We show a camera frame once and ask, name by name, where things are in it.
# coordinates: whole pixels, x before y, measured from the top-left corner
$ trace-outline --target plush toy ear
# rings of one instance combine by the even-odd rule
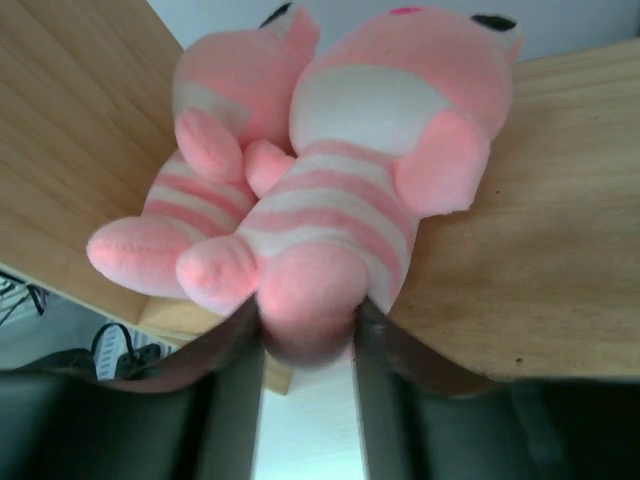
[[[315,50],[320,39],[320,27],[304,7],[287,2],[260,25],[300,50]]]
[[[520,56],[524,34],[522,27],[515,21],[500,15],[477,14],[471,20],[490,30],[500,42],[509,63],[515,63]]]
[[[467,210],[489,158],[490,142],[476,121],[450,108],[425,128],[409,155],[394,164],[405,206],[420,218]]]

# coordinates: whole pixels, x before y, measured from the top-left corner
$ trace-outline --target wooden shelf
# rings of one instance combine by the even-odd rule
[[[640,40],[517,65],[469,212],[423,222],[393,318],[494,377],[640,372]]]
[[[180,47],[145,0],[0,6],[0,264],[172,343],[219,321],[120,288],[85,244],[175,148]],[[423,222],[392,311],[495,377],[640,371],[640,40],[516,66],[471,211]],[[269,361],[267,386],[290,371]]]

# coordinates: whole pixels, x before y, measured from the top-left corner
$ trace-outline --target pink and white striped plush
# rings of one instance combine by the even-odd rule
[[[420,219],[471,205],[510,108],[521,43],[503,18],[410,7],[319,56],[291,106],[295,164],[235,234],[181,256],[185,291],[219,311],[257,291],[275,355],[335,357],[366,295],[390,310]],[[252,175],[274,152],[265,142],[248,149]]]
[[[207,35],[178,62],[176,138],[187,163],[207,180],[241,180],[242,149],[256,140],[290,150],[291,96],[320,33],[309,11],[294,3],[267,22]]]
[[[246,182],[202,179],[176,151],[156,177],[137,217],[100,228],[87,253],[111,281],[146,295],[186,298],[176,278],[180,254],[233,232],[257,199]]]
[[[239,149],[258,139],[290,148],[291,96],[315,51],[318,27],[293,4],[265,23],[204,37],[181,57],[173,88],[181,150],[160,170],[142,214],[102,227],[87,246],[93,266],[113,282],[186,298],[176,277],[179,255],[233,232],[257,201]],[[280,161],[272,171],[287,167]]]

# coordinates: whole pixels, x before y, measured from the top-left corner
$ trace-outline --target pink stripe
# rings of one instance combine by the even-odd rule
[[[199,182],[194,182],[193,178],[183,177],[173,173],[161,173],[156,178],[155,184],[161,185],[163,187],[173,188],[181,193],[185,193],[187,195],[199,198],[200,200],[204,200],[205,202],[211,203],[219,209],[223,210],[232,218],[237,218],[238,220],[244,218],[248,212],[248,210],[239,207],[220,192],[216,192],[207,185],[202,185]],[[225,186],[232,186],[236,188],[238,192],[247,196],[248,202],[250,201],[252,203],[255,203],[257,201],[248,186],[246,187],[246,189],[242,188],[244,184],[226,184]]]
[[[328,227],[341,230],[364,250],[367,250],[391,272],[394,290],[400,288],[402,264],[398,252],[368,223],[331,207],[301,208],[295,212],[264,212],[253,210],[244,224],[268,233],[299,227]]]
[[[408,213],[402,204],[393,198],[384,188],[358,175],[335,172],[333,170],[314,170],[300,175],[284,177],[272,190],[279,193],[304,190],[308,188],[332,188],[351,193],[383,214],[402,233],[407,250],[411,251],[414,241],[414,228]]]
[[[309,148],[304,149],[298,156],[298,161],[302,157],[312,155],[341,155],[358,160],[360,162],[370,163],[385,170],[391,171],[394,157],[384,153],[376,152],[364,147],[353,145],[343,140],[324,140],[314,142]]]
[[[194,212],[193,210],[164,200],[150,201],[145,205],[144,213],[164,215],[181,220],[200,231],[206,237],[216,237],[218,235],[227,235],[228,233],[231,233],[226,228],[221,227],[215,221],[201,213]]]

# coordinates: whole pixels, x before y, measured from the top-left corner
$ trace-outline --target plush toy foot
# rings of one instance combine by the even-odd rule
[[[118,285],[145,295],[186,298],[175,271],[178,257],[191,244],[163,218],[128,217],[98,230],[87,255],[96,270]]]
[[[220,315],[233,312],[258,285],[259,270],[239,235],[205,240],[178,260],[178,281],[189,298]]]
[[[242,151],[227,127],[204,110],[191,108],[175,122],[180,151],[193,170],[211,182],[243,178]]]
[[[368,285],[364,262],[342,247],[310,244],[281,253],[258,288],[267,349],[294,366],[336,360],[349,345]]]

